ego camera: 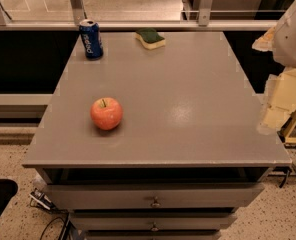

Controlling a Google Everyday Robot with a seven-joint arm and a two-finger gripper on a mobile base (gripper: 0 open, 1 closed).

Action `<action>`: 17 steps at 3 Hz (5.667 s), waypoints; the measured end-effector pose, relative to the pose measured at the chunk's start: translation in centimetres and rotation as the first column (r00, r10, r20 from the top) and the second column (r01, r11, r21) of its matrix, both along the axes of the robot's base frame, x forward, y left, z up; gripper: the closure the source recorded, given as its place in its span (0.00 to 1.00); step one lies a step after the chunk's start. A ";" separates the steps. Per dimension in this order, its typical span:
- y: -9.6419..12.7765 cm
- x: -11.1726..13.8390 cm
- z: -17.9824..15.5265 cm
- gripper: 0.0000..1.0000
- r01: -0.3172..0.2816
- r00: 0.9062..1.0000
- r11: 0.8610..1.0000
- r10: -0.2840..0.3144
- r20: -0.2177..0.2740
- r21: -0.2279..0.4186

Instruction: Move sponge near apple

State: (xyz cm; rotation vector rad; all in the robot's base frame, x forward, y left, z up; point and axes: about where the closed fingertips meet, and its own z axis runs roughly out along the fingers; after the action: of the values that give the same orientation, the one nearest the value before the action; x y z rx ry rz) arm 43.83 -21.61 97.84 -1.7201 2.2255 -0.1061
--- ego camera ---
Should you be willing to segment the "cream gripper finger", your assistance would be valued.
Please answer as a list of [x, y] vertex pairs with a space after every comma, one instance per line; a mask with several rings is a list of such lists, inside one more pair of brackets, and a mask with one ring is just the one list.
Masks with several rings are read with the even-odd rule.
[[260, 52], [268, 52], [272, 50], [275, 28], [269, 28], [262, 36], [254, 41], [252, 48]]
[[279, 131], [295, 110], [296, 68], [286, 67], [266, 81], [257, 131], [261, 134]]

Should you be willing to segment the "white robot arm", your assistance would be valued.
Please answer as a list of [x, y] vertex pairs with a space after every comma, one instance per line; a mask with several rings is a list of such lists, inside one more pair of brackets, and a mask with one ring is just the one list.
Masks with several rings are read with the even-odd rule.
[[265, 84], [257, 131], [268, 135], [279, 131], [296, 110], [296, 0], [252, 48], [271, 51], [274, 61], [284, 66], [278, 76], [270, 74]]

